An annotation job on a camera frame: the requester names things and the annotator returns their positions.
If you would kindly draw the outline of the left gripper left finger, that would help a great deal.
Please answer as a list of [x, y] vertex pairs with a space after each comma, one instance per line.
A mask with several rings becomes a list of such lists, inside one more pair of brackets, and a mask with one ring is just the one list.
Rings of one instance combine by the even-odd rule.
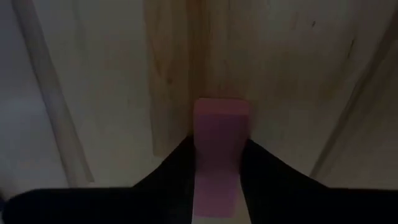
[[132, 187], [36, 189], [9, 199], [4, 224], [191, 224], [193, 138]]

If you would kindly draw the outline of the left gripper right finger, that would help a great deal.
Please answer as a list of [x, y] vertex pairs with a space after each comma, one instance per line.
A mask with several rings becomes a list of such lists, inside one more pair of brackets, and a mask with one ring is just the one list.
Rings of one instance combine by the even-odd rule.
[[398, 190], [327, 187], [251, 139], [240, 180], [252, 224], [398, 224]]

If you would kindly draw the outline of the pink wooden block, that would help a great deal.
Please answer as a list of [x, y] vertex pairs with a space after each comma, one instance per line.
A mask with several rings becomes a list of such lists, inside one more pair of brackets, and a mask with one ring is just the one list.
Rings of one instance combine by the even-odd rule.
[[250, 114], [250, 105], [244, 100], [196, 100], [193, 110], [195, 216], [230, 218], [234, 215], [240, 186], [239, 166], [249, 137]]

